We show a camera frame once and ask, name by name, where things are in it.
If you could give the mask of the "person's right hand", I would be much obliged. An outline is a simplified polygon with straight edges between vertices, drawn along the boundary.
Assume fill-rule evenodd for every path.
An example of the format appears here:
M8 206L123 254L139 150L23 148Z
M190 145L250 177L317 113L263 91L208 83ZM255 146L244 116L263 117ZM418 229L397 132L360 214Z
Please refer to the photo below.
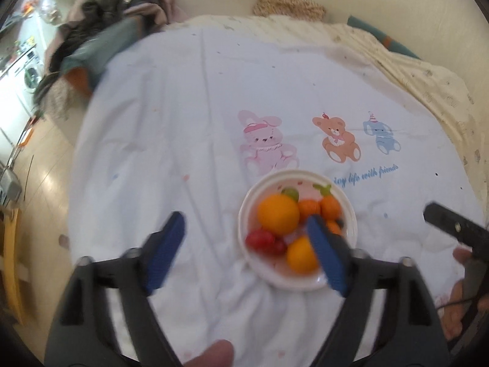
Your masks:
M453 257L466 267L467 263L472 261L472 252L468 249L456 248L453 251ZM464 278L455 283L448 301L451 306L446 306L443 309L443 315L440 318L443 334L447 341L459 337L462 333L462 317L465 315L462 299L468 298L463 287L465 282L466 279Z

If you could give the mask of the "person's left hand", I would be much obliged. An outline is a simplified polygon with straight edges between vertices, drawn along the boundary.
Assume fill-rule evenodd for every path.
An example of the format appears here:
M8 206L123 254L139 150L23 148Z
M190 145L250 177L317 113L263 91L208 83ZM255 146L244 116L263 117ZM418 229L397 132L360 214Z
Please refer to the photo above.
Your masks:
M228 340L218 340L203 353L184 364L185 367L231 367L234 346Z

